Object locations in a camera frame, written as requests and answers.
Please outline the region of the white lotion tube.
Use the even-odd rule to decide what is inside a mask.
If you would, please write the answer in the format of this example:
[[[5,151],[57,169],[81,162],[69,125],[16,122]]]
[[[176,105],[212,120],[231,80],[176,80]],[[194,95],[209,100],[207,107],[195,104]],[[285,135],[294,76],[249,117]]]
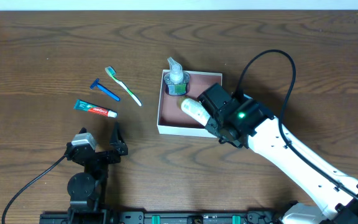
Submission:
[[[179,107],[188,116],[199,122],[202,126],[206,126],[211,116],[204,109],[202,104],[191,98],[183,97],[179,101]]]

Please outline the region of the clear pump soap bottle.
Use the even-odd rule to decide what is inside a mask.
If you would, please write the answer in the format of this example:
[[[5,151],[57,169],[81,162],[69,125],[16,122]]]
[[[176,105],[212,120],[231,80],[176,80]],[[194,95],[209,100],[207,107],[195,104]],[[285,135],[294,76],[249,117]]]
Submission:
[[[166,85],[166,93],[170,96],[182,96],[188,92],[190,75],[172,57],[167,58],[170,69],[163,80]]]

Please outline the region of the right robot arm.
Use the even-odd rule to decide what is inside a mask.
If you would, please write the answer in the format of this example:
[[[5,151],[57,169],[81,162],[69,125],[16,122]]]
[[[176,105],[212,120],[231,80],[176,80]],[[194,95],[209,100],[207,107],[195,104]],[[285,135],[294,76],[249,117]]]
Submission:
[[[205,128],[221,144],[245,147],[269,160],[315,202],[296,202],[278,223],[358,223],[358,180],[333,167],[303,144],[263,104],[217,83],[198,101],[210,115]]]

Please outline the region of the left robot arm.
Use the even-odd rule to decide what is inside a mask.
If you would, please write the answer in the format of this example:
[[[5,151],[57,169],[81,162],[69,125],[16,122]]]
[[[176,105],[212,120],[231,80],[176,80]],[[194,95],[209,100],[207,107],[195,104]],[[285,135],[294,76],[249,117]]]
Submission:
[[[109,165],[120,163],[121,157],[128,155],[128,146],[124,142],[120,125],[114,123],[109,140],[108,151],[96,151],[97,142],[93,135],[82,128],[67,143],[64,156],[67,160],[83,166],[84,171],[75,174],[67,185],[70,196],[68,209],[69,222],[108,220],[109,211],[104,205],[109,175]]]

